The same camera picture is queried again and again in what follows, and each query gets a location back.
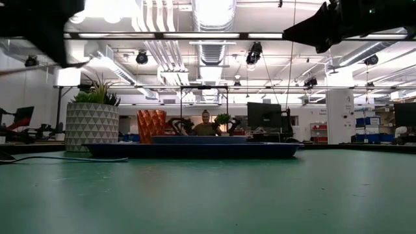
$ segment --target black monitor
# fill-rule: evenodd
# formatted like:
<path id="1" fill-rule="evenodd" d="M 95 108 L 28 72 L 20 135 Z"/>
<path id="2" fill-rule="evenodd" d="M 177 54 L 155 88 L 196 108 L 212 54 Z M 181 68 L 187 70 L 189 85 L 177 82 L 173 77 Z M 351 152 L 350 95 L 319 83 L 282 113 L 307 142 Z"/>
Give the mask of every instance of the black monitor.
<path id="1" fill-rule="evenodd" d="M 20 127 L 29 126 L 32 120 L 34 107 L 19 108 L 14 114 L 14 123 L 21 123 Z"/>
<path id="2" fill-rule="evenodd" d="M 250 127 L 281 127 L 281 105 L 247 103 Z"/>
<path id="3" fill-rule="evenodd" d="M 416 125 L 416 103 L 397 103 L 395 104 L 396 126 L 415 126 Z"/>

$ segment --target cable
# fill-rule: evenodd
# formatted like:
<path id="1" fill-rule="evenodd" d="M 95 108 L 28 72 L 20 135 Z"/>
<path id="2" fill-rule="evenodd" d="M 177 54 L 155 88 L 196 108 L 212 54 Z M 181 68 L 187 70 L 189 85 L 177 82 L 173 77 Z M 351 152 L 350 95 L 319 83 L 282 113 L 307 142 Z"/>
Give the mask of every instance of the cable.
<path id="1" fill-rule="evenodd" d="M 294 10 L 293 10 L 293 25 L 296 24 L 296 0 L 294 0 Z M 289 65 L 289 82 L 287 83 L 287 92 L 286 92 L 286 109 L 287 109 L 287 102 L 289 101 L 289 89 L 291 86 L 291 78 L 292 78 L 292 61 L 293 61 L 293 42 L 292 42 L 292 49 L 291 49 L 291 61 Z"/>
<path id="2" fill-rule="evenodd" d="M 269 74 L 269 72 L 268 72 L 267 63 L 266 63 L 266 59 L 265 59 L 265 54 L 264 54 L 264 53 L 261 53 L 261 55 L 263 56 L 263 60 L 264 60 L 264 62 L 265 62 L 266 72 L 267 72 L 267 75 L 268 75 L 268 80 L 270 81 L 270 84 L 272 85 L 272 89 L 273 89 L 274 97 L 276 98 L 276 101 L 277 101 L 277 102 L 278 102 L 278 104 L 279 104 L 278 95 L 276 94 L 276 91 L 274 91 L 274 84 L 273 84 L 273 82 L 272 82 L 272 78 L 270 77 L 270 74 Z"/>
<path id="3" fill-rule="evenodd" d="M 12 157 L 8 153 L 1 152 L 3 155 L 7 155 L 9 157 Z M 1 164 L 12 164 L 17 163 L 19 161 L 27 160 L 27 159 L 61 159 L 61 160 L 69 160 L 69 161 L 83 161 L 83 162 L 90 162 L 90 163 L 120 163 L 120 162 L 127 162 L 129 158 L 123 158 L 123 159 L 82 159 L 82 158 L 73 158 L 73 157 L 50 157 L 50 156 L 30 156 L 30 157 L 24 157 L 21 159 L 14 159 L 14 160 L 0 160 Z"/>

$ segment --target white column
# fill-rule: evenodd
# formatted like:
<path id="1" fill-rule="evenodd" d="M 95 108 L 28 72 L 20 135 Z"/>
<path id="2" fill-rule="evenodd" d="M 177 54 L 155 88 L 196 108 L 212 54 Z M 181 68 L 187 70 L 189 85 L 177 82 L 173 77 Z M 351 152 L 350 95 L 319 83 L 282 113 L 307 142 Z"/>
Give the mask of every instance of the white column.
<path id="1" fill-rule="evenodd" d="M 352 72 L 340 71 L 327 76 L 328 86 L 353 86 Z M 354 115 L 354 93 L 352 89 L 329 90 L 326 92 L 328 119 L 328 143 L 351 143 L 356 133 Z"/>

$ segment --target blue tray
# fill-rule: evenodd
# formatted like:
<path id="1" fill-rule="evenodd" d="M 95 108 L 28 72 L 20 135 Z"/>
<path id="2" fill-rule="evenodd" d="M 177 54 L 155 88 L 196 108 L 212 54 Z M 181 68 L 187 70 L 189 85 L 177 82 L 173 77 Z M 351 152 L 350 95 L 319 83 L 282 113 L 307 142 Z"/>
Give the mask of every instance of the blue tray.
<path id="1" fill-rule="evenodd" d="M 94 157 L 131 159 L 280 159 L 292 157 L 303 144 L 84 144 Z"/>
<path id="2" fill-rule="evenodd" d="M 244 144 L 245 136 L 152 136 L 154 144 Z"/>

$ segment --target white planter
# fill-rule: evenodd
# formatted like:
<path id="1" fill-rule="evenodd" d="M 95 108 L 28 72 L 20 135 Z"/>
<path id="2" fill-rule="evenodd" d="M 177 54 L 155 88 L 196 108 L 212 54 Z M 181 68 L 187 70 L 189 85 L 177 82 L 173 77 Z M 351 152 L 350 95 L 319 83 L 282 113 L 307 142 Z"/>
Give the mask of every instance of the white planter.
<path id="1" fill-rule="evenodd" d="M 118 141 L 118 107 L 69 103 L 66 109 L 66 151 L 87 152 L 82 144 Z"/>

